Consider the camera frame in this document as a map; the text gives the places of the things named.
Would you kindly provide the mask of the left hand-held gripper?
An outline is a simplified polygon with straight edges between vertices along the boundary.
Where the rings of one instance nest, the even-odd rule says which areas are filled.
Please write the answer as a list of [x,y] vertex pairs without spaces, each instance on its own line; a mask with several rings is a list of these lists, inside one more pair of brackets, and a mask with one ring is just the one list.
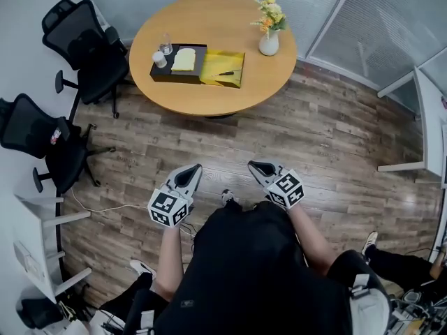
[[167,185],[156,188],[152,193],[147,205],[149,217],[168,228],[180,225],[190,213],[192,197],[198,189],[202,174],[201,164],[173,170],[167,177]]

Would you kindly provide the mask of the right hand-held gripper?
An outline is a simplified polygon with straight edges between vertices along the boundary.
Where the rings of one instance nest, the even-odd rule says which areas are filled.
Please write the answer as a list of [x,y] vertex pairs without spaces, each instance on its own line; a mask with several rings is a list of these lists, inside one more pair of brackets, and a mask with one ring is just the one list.
[[283,168],[280,163],[274,160],[252,160],[247,166],[255,180],[262,187],[266,186],[264,191],[273,203],[291,209],[304,198],[304,186],[295,170],[290,169],[271,183],[271,175],[278,175]]

